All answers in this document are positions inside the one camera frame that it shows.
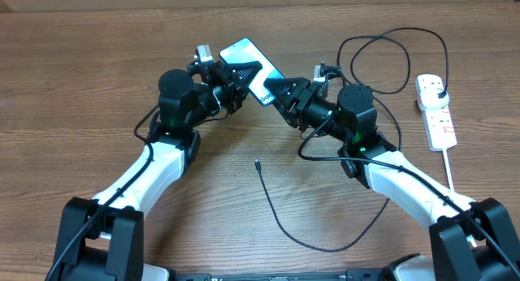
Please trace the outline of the Samsung Galaxy smartphone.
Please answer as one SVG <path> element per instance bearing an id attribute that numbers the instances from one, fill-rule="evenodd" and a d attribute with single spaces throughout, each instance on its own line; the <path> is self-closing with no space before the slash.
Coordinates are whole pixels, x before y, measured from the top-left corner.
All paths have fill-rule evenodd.
<path id="1" fill-rule="evenodd" d="M 274 66 L 266 55 L 248 38 L 244 37 L 219 52 L 219 57 L 227 64 L 251 64 L 237 70 L 242 79 L 250 79 L 249 91 L 262 106 L 269 106 L 274 95 L 264 86 L 266 79 L 284 79 L 284 75 Z"/>

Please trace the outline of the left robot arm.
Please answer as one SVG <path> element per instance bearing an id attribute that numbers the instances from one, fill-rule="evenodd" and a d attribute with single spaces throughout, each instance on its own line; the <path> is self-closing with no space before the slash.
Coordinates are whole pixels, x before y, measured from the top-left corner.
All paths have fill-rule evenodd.
<path id="1" fill-rule="evenodd" d="M 73 197 L 63 208 L 48 280 L 173 280 L 166 267 L 144 261 L 144 221 L 166 189 L 193 163 L 196 127 L 221 110 L 242 106 L 259 62 L 191 62 L 158 80 L 158 102 L 145 115 L 140 157 L 109 188 L 91 199 Z"/>

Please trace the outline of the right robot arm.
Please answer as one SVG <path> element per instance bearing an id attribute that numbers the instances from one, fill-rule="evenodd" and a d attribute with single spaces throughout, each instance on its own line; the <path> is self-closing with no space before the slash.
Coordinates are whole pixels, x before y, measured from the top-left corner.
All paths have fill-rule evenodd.
<path id="1" fill-rule="evenodd" d="M 378 132 L 370 88 L 345 84 L 331 103 L 325 84 L 305 78 L 268 79 L 264 85 L 290 126 L 342 141 L 333 159 L 346 175 L 394 201 L 428 232 L 431 256 L 413 253 L 391 262 L 380 270 L 380 280 L 519 278 L 519 238 L 507 209 L 493 198 L 458 194 L 412 165 Z"/>

